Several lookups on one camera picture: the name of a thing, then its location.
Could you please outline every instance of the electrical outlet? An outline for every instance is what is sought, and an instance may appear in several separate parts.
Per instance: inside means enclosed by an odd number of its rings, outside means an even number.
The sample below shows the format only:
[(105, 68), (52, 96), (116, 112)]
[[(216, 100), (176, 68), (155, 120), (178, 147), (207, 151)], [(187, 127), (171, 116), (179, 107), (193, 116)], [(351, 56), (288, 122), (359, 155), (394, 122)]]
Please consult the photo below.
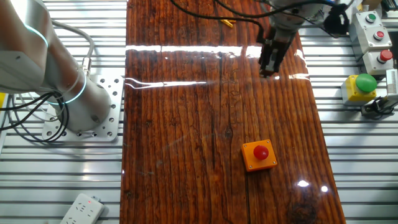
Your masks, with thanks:
[(69, 208), (61, 224), (94, 224), (103, 210), (102, 203), (85, 194), (80, 194)]

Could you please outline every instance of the white control box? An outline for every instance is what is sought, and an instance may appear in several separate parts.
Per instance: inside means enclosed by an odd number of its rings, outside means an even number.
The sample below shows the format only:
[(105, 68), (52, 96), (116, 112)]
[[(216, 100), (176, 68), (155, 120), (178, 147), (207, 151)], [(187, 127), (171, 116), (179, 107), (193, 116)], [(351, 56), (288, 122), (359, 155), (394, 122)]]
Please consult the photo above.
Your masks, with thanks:
[(388, 60), (386, 63), (378, 62), (377, 56), (379, 55), (380, 52), (367, 52), (363, 55), (363, 64), (361, 66), (365, 68), (366, 73), (369, 75), (385, 75), (386, 70), (394, 68), (393, 60)]
[(358, 32), (371, 27), (383, 27), (381, 18), (376, 11), (370, 12), (357, 12), (353, 14), (351, 24), (349, 25), (349, 37), (354, 41)]
[(358, 32), (358, 38), (353, 42), (353, 50), (357, 60), (366, 52), (388, 50), (391, 47), (391, 39), (384, 27), (365, 28)]
[(398, 101), (398, 71), (390, 69), (386, 71), (388, 100)]
[(102, 203), (85, 194), (80, 194), (69, 208), (61, 224), (94, 224), (103, 210)]

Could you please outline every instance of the wood grain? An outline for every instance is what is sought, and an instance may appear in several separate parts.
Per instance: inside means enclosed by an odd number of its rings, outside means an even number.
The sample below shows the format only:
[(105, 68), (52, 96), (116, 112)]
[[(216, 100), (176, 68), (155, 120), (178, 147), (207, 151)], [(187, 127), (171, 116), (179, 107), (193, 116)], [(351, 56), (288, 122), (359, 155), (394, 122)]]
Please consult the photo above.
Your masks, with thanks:
[[(256, 32), (168, 0), (128, 2), (121, 223), (345, 223), (300, 39), (265, 79)], [(241, 145), (264, 139), (279, 164), (247, 173)]]

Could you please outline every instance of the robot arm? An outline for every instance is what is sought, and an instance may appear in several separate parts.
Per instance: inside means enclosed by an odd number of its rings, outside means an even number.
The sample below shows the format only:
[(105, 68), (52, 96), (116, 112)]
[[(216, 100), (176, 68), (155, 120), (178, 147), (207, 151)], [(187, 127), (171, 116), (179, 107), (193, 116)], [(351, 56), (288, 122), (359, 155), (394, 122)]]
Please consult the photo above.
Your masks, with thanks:
[(44, 81), (53, 33), (50, 16), (41, 4), (0, 1), (0, 92), (34, 91)]
[[(288, 6), (294, 3), (304, 2), (303, 0), (271, 0), (271, 11)], [(279, 71), (287, 50), (289, 49), (297, 31), (305, 22), (303, 18), (311, 17), (316, 14), (323, 5), (321, 4), (305, 4), (284, 11), (285, 13), (277, 13), (269, 16), (270, 29), (266, 35), (265, 43), (263, 43), (261, 56), (259, 59), (260, 74), (268, 77)], [(346, 5), (336, 5), (333, 16), (325, 20), (325, 27), (332, 24), (332, 33), (346, 33), (348, 31), (348, 19), (344, 16)], [(344, 17), (344, 23), (341, 24), (340, 15)]]
[[(86, 76), (55, 34), (41, 0), (0, 0), (0, 92), (62, 93), (68, 129), (87, 131), (110, 111), (108, 92)], [(48, 102), (58, 111), (54, 97)]]

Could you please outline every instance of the emergency stop button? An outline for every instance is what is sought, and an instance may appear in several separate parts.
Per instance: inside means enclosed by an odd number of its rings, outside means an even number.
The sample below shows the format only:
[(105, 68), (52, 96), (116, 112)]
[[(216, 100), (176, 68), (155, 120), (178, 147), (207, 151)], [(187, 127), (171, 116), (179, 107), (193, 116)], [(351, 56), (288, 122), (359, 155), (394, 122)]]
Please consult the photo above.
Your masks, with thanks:
[(392, 59), (392, 52), (389, 50), (382, 50), (380, 55), (377, 56), (377, 61), (380, 63), (386, 63), (388, 60)]
[(254, 157), (259, 160), (267, 159), (269, 151), (265, 146), (256, 146), (253, 150)]
[(277, 165), (275, 152), (269, 139), (243, 144), (242, 154), (248, 172), (269, 169)]
[(383, 33), (383, 31), (377, 31), (377, 32), (373, 35), (373, 37), (374, 37), (376, 40), (382, 40), (382, 39), (384, 38), (384, 33)]

